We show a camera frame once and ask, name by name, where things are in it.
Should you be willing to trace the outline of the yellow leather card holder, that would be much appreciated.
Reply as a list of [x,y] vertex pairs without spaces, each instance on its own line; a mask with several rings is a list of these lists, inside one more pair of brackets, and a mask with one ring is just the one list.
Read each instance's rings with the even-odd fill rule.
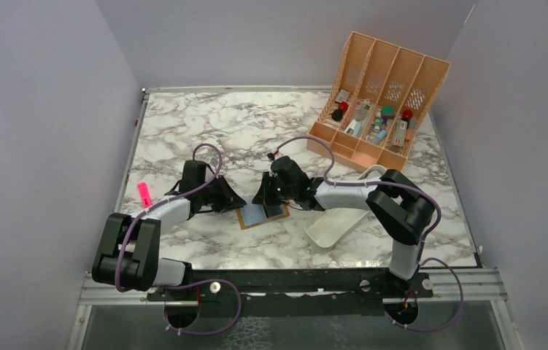
[[247,204],[236,210],[239,220],[239,227],[242,230],[254,228],[259,225],[264,225],[278,219],[286,218],[290,215],[288,207],[286,206],[286,215],[281,217],[275,217],[273,219],[266,218],[265,211],[262,205],[252,204],[253,195],[246,195],[242,197]]

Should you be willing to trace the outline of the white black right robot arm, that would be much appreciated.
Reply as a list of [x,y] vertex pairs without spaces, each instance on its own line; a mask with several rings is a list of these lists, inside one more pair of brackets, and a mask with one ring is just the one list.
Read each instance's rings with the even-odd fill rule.
[[304,211],[370,211],[393,240],[387,291],[402,297],[414,288],[426,235],[441,219],[437,202],[400,171],[388,169],[378,179],[334,181],[310,177],[288,156],[273,161],[252,199],[255,205],[292,201]]

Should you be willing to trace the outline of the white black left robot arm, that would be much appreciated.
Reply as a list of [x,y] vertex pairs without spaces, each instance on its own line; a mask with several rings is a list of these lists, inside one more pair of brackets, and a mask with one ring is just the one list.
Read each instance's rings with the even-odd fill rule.
[[162,258],[162,233],[197,214],[226,213],[246,206],[224,176],[200,160],[187,160],[182,178],[159,202],[138,214],[110,214],[93,262],[95,282],[113,285],[120,292],[147,291],[165,286],[176,299],[193,292],[188,262]]

